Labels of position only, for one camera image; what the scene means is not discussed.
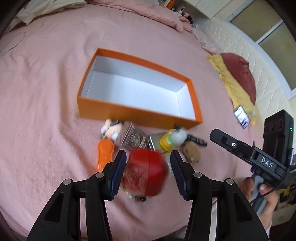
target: finger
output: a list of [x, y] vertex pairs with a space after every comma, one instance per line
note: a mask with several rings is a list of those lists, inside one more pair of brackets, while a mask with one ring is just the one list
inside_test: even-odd
[[[259, 188], [259, 193], [261, 195], [264, 195], [265, 193], [267, 193], [271, 190], [272, 190], [272, 187], [262, 184]], [[272, 192], [272, 193], [268, 194], [267, 196], [265, 196], [264, 198], [267, 200], [267, 204], [266, 204], [264, 210], [262, 211], [262, 214], [273, 213], [273, 211], [278, 203], [278, 200], [279, 200], [278, 195], [276, 194], [276, 192]]]
[[254, 189], [253, 178], [251, 178], [251, 177], [245, 178], [242, 183], [241, 190], [248, 200], [251, 200], [251, 198], [252, 198], [253, 189]]

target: red toy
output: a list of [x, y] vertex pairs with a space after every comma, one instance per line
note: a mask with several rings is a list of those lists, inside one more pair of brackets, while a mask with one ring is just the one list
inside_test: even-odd
[[161, 192], [168, 165], [159, 152], [132, 150], [126, 164], [125, 187], [135, 196], [155, 196]]

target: bed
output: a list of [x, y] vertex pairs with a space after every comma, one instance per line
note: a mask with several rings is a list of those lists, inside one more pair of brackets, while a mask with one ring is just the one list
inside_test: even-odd
[[[132, 12], [87, 4], [12, 30], [0, 40], [0, 49], [18, 42], [15, 36], [24, 37], [0, 58], [0, 211], [18, 234], [28, 235], [64, 179], [84, 180], [97, 172], [103, 122], [80, 118], [75, 97], [98, 47], [190, 78], [204, 122], [189, 132], [208, 141], [194, 169], [216, 180], [251, 175], [247, 163], [211, 143], [209, 134], [219, 128], [261, 147], [262, 126], [242, 129], [207, 52], [191, 33]], [[163, 131], [141, 128], [146, 134]], [[114, 240], [154, 240], [188, 223], [191, 202], [183, 200], [169, 176], [162, 193], [145, 203], [129, 200], [120, 189], [106, 209]], [[87, 236], [83, 209], [81, 233]]]

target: phone screen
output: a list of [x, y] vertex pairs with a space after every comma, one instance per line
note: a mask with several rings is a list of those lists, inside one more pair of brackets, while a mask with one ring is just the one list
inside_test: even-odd
[[250, 118], [241, 105], [234, 112], [234, 115], [244, 129], [250, 124]]

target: metal screw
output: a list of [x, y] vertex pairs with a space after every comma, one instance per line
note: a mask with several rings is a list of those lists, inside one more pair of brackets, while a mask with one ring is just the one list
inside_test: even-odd
[[65, 179], [64, 181], [63, 181], [63, 184], [64, 185], [69, 185], [71, 183], [71, 179]]
[[232, 185], [234, 184], [234, 181], [230, 178], [226, 179], [227, 184]]
[[104, 176], [104, 173], [102, 173], [102, 172], [96, 173], [96, 178], [102, 178], [103, 176]]
[[195, 173], [193, 173], [193, 176], [200, 178], [200, 177], [202, 177], [202, 174], [200, 172], [195, 172]]

